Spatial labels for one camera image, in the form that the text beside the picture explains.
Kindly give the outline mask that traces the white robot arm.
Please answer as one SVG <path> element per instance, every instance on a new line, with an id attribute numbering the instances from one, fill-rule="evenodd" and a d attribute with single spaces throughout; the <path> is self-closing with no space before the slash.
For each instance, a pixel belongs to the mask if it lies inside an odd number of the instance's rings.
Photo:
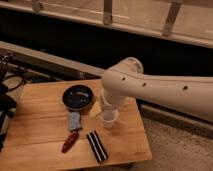
<path id="1" fill-rule="evenodd" d="M 137 58 L 128 57 L 103 72 L 101 85 L 103 110 L 134 97 L 213 122 L 213 77 L 147 75 Z"/>

